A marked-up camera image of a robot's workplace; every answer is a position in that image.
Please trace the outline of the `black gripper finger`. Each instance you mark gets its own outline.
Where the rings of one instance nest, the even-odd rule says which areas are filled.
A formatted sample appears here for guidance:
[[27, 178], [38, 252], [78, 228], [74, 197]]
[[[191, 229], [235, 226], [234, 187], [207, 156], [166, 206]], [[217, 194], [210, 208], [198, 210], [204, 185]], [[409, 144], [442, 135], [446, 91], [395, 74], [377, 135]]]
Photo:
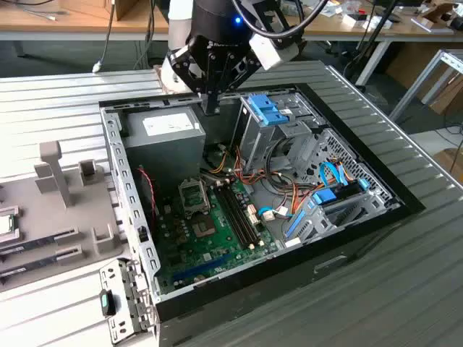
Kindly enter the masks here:
[[235, 91], [260, 68], [260, 62], [254, 52], [246, 54], [228, 52], [224, 65], [218, 71], [217, 80], [211, 88], [211, 114], [218, 113], [219, 96]]
[[201, 51], [204, 40], [199, 37], [189, 37], [181, 48], [169, 52], [169, 64], [174, 73], [193, 92], [200, 96], [203, 112], [212, 115], [212, 98], [208, 91], [208, 76], [200, 66], [200, 60], [207, 55]]

